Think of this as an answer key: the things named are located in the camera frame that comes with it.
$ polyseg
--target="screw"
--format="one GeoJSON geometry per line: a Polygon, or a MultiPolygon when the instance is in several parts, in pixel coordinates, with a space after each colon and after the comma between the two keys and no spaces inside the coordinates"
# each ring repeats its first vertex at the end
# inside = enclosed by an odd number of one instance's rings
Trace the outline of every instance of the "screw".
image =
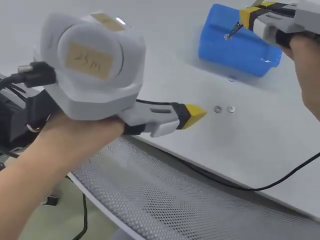
{"type": "Polygon", "coordinates": [[[216,114],[222,113],[222,107],[221,107],[221,106],[215,106],[214,112],[215,112],[216,114]]]}
{"type": "Polygon", "coordinates": [[[224,39],[227,40],[227,41],[231,40],[231,38],[232,38],[232,37],[229,36],[229,34],[224,35],[224,39]]]}
{"type": "Polygon", "coordinates": [[[229,113],[234,113],[236,111],[236,108],[234,106],[228,106],[227,110],[229,113]]]}
{"type": "Polygon", "coordinates": [[[232,82],[232,83],[234,83],[236,80],[235,80],[234,77],[230,76],[230,77],[229,77],[229,81],[232,82]]]}

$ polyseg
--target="yellow tape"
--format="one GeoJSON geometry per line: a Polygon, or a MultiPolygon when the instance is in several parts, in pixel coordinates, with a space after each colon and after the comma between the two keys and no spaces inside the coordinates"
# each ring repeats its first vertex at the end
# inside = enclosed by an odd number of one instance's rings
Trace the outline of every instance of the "yellow tape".
{"type": "Polygon", "coordinates": [[[261,6],[265,6],[265,7],[269,7],[270,5],[276,4],[277,2],[275,1],[265,1],[263,3],[261,3],[261,6]]]}
{"type": "Polygon", "coordinates": [[[256,7],[256,6],[250,6],[250,7],[247,7],[245,9],[241,9],[239,11],[239,15],[240,15],[240,20],[243,24],[243,26],[246,28],[246,29],[249,29],[249,26],[250,26],[250,16],[253,12],[255,11],[258,11],[260,10],[259,7],[256,7]]]}

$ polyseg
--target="black handle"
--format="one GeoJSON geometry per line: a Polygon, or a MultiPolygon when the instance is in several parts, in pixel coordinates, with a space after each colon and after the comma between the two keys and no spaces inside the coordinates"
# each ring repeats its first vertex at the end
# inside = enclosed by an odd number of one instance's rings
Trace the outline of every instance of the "black handle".
{"type": "Polygon", "coordinates": [[[295,35],[295,33],[285,33],[277,30],[275,33],[275,42],[284,48],[291,49],[290,42],[295,35]]]}
{"type": "Polygon", "coordinates": [[[142,134],[146,129],[146,124],[141,124],[137,126],[129,126],[128,124],[124,125],[124,132],[122,135],[126,136],[138,136],[142,134]]]}

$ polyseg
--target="label sticker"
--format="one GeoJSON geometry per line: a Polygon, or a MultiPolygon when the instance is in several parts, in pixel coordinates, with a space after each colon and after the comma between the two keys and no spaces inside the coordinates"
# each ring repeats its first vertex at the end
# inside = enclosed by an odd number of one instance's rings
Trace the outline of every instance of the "label sticker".
{"type": "Polygon", "coordinates": [[[92,77],[107,80],[113,63],[113,56],[96,49],[70,42],[65,67],[92,77]]]}
{"type": "Polygon", "coordinates": [[[125,30],[125,28],[119,22],[105,13],[94,13],[91,14],[91,16],[112,32],[125,30]]]}

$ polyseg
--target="white plastic casing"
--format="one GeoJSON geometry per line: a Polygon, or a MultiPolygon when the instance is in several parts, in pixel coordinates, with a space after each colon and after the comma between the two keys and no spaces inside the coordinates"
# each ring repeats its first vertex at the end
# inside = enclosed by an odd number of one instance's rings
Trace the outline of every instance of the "white plastic casing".
{"type": "Polygon", "coordinates": [[[51,14],[42,28],[36,59],[55,68],[57,83],[44,88],[75,120],[120,113],[135,103],[143,84],[144,39],[126,24],[119,22],[121,30],[109,30],[92,16],[51,14]],[[104,74],[93,74],[90,66],[104,74]]]}

